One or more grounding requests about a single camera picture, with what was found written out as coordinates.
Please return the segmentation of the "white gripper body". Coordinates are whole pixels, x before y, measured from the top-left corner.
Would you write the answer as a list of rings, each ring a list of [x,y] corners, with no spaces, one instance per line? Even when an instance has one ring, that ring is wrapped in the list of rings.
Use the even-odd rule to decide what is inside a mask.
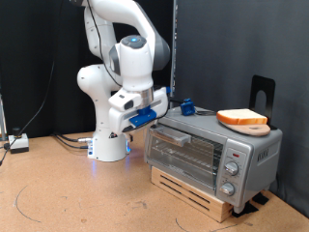
[[[167,88],[129,92],[122,88],[109,100],[110,129],[116,133],[139,130],[159,117],[168,108]]]

